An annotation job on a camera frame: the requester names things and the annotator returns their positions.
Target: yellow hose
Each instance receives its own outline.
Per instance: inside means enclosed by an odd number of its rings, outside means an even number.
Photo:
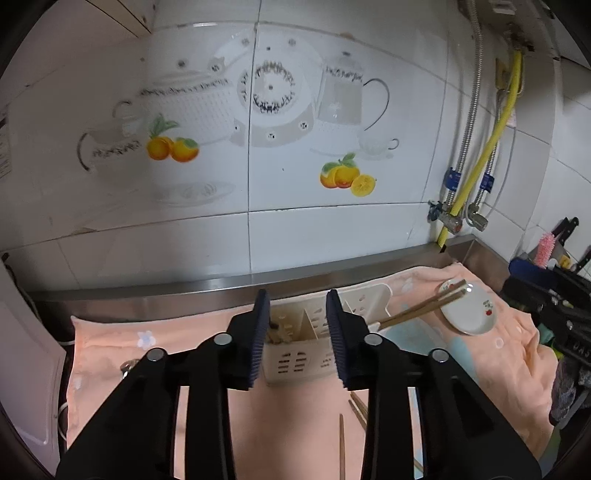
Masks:
[[[491,137],[486,142],[480,157],[478,158],[478,162],[470,172],[470,176],[468,180],[464,182],[460,192],[456,197],[456,201],[453,203],[452,209],[450,211],[451,215],[457,215],[461,209],[464,207],[464,204],[468,200],[468,195],[470,195],[470,191],[472,187],[478,181],[478,177],[480,176],[482,170],[484,169],[488,158],[491,156],[491,152],[493,148],[495,148],[496,143],[499,141],[501,135],[503,134],[503,130],[507,125],[509,117],[511,116],[511,112],[513,107],[515,106],[515,102],[517,101],[517,92],[519,91],[519,84],[521,83],[521,52],[515,50],[513,56],[513,69],[511,71],[511,85],[509,87],[509,96],[507,97],[507,103],[505,105],[505,109],[499,118],[499,121],[495,124],[495,128],[492,131]],[[437,244],[440,247],[445,245],[447,240],[448,230],[447,228],[443,227],[441,233],[439,233],[439,237],[437,238]]]

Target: blue tag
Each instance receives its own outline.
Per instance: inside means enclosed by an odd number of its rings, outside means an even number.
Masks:
[[[495,178],[492,175],[487,175],[485,173],[484,176],[482,177],[482,181],[480,183],[480,189],[486,190],[488,193],[490,193],[494,183],[495,183]]]
[[[455,192],[459,184],[460,174],[456,172],[453,168],[449,167],[445,175],[445,188],[451,190],[452,192]]]

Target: pink bottle brush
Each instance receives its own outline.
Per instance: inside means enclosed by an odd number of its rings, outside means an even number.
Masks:
[[[545,233],[542,235],[542,238],[540,238],[540,242],[538,243],[538,251],[535,254],[534,265],[537,265],[540,268],[546,268],[546,265],[552,256],[555,244],[556,237],[554,235],[551,233]]]

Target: white plastic basket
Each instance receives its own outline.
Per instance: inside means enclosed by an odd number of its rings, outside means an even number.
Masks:
[[[389,317],[387,305],[392,291],[386,284],[343,288],[339,296],[345,311],[361,315],[369,325]],[[272,301],[271,320],[296,340],[265,344],[262,367],[269,385],[311,380],[336,371],[326,321],[325,292],[305,300]]]

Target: small dish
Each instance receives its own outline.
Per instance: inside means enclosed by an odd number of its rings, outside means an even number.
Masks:
[[[439,291],[461,282],[461,278],[452,278],[444,282]],[[460,332],[467,335],[482,335],[490,332],[496,323],[496,306],[492,298],[481,287],[468,282],[466,294],[456,301],[441,307],[445,318]]]

